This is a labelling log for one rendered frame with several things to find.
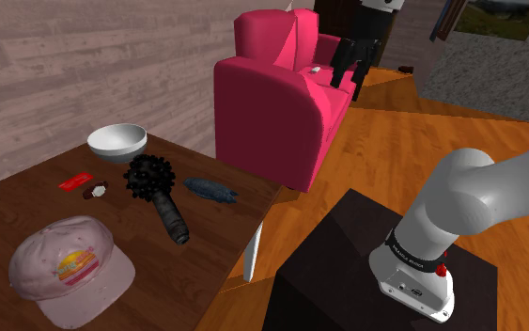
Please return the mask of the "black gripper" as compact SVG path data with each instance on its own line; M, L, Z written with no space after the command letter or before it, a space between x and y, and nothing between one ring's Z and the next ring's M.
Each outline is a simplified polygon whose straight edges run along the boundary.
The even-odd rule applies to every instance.
M381 46L381 40L387 34L395 16L394 10L387 12L360 5L353 16L351 39L342 38L337 44L330 62L333 68L330 85L338 88L345 71L356 63L351 77L351 81L356 85L352 95L354 102L358 99L365 77Z

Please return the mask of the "pink sofa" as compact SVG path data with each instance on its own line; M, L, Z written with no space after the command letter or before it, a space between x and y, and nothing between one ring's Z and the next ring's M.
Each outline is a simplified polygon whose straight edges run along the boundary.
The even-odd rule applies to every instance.
M216 157L308 192L356 87L352 70L330 85L339 39L308 8L245 12L234 34L235 56L214 66Z

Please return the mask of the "dark blue fish-shaped object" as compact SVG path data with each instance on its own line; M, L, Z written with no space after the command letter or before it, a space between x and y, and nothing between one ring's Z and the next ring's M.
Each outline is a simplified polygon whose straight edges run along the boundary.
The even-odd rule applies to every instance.
M183 184L194 194L219 203L236 203L237 192L227 188L219 182L201 178L187 178Z

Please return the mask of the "dark robot stand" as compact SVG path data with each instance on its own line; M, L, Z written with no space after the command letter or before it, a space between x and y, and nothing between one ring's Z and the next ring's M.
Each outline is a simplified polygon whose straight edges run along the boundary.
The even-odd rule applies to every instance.
M456 245L447 250L447 322L380 291L368 255L400 218L350 189L278 269L262 331L497 331L497 269Z

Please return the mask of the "brown wooden table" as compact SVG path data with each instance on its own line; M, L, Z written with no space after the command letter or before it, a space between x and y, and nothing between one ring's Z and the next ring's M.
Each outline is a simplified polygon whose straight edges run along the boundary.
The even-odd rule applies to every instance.
M194 331L277 197L276 182L188 150L159 137L147 153L169 161L172 191L190 231L175 244L155 207L132 197L126 166L98 158L82 145L0 181L0 331L65 331L9 285L8 264L17 246L54 221L79 215L101 220L132 260L132 285L113 305L76 331ZM58 187L80 173L93 176L70 192ZM183 182L201 178L238 193L236 203L199 197ZM104 195L84 199L89 186L107 181Z

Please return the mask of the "black spiky round-headed brush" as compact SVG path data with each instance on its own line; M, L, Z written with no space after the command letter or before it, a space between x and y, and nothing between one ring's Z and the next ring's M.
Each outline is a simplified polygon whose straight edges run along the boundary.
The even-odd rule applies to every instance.
M140 154L129 163L123 174L126 188L132 190L133 198L152 202L169 237L177 244L186 244L190 234L173 198L171 197L175 173L163 157Z

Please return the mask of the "white bowl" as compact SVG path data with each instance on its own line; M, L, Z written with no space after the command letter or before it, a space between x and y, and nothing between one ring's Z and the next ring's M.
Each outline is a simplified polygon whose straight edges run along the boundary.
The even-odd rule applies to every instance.
M136 124L119 123L99 128L89 135L87 145L99 158L112 163L128 163L142 154L147 131Z

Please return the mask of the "red card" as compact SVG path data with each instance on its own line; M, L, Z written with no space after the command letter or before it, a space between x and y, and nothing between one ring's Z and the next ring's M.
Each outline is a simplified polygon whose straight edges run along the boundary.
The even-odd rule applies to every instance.
M66 181L63 181L62 183L58 185L58 187L66 192L70 192L74 190L75 188L81 186L85 182L90 181L92 178L93 178L92 175L86 172L83 172Z

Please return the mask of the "pink baseball cap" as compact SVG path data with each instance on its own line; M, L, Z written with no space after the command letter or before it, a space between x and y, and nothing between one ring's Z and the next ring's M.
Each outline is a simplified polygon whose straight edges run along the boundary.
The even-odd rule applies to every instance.
M27 237L8 266L10 286L57 327L76 329L110 307L135 277L132 261L98 219L78 215Z

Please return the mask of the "framed landscape wall picture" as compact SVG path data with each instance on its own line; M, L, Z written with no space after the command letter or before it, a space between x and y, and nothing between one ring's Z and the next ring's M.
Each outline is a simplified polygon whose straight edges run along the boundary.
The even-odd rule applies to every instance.
M529 0L446 0L429 39L446 40L452 31L526 40Z

